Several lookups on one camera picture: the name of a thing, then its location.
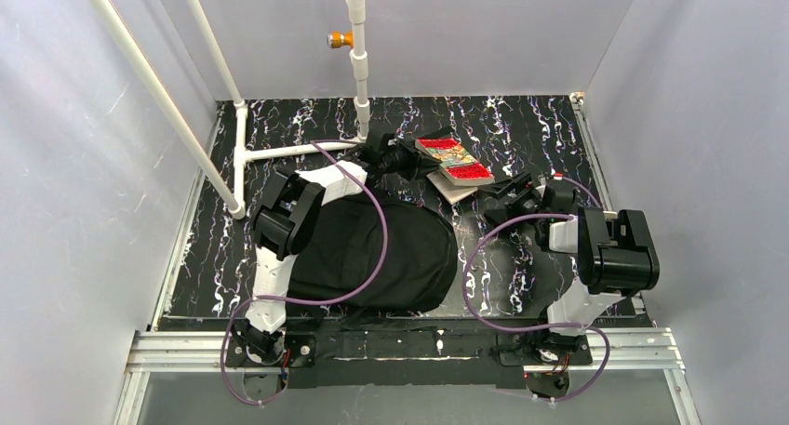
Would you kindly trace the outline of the red colourful cover book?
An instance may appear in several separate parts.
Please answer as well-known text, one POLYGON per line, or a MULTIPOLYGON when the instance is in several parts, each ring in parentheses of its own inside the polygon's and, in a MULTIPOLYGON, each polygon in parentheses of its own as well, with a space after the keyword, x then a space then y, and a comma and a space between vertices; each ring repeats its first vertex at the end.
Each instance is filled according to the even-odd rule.
POLYGON ((415 146, 439 160, 439 171, 455 186, 479 187, 495 181, 493 173, 456 139, 416 139, 415 146))

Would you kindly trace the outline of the pink red cover book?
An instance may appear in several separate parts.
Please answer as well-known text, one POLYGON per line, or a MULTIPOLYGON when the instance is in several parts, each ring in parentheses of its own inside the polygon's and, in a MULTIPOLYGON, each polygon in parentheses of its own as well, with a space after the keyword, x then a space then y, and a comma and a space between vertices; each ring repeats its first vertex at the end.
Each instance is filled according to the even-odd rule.
POLYGON ((443 174, 436 172, 427 176, 436 190, 451 204, 454 205, 462 199, 477 192, 476 187, 458 186, 450 182, 443 174))

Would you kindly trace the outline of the black student backpack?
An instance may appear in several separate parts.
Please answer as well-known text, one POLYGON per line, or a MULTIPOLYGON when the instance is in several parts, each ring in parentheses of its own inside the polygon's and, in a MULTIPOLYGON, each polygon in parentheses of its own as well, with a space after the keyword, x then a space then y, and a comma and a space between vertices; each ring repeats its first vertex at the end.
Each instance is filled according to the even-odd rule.
POLYGON ((322 206, 314 234, 296 257, 288 295, 341 299, 382 312, 429 312, 445 299, 458 267, 449 221, 379 188, 322 206))

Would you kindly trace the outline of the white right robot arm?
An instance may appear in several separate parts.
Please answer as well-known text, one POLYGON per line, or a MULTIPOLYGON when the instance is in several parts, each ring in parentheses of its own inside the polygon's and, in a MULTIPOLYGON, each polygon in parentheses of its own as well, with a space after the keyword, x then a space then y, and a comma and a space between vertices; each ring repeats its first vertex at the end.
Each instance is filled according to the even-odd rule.
POLYGON ((545 310, 549 328, 523 336, 532 350, 577 351, 602 313, 657 284, 660 263, 642 211, 607 211, 595 197, 582 206, 589 190, 560 174, 537 183, 522 173, 479 190, 504 202, 485 213, 494 226, 510 231, 521 218, 542 251, 576 258, 577 279, 545 310))

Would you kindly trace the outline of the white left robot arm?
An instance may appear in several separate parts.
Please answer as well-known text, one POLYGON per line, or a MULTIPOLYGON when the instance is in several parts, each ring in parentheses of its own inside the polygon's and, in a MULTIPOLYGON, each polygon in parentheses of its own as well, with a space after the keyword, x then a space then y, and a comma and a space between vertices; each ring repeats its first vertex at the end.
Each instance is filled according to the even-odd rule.
POLYGON ((285 352, 288 307, 428 312, 457 271, 457 239, 433 210, 379 189, 388 174, 421 179, 439 163, 414 140, 384 134, 312 171, 277 170, 252 219, 253 294, 238 347, 271 364, 285 352))

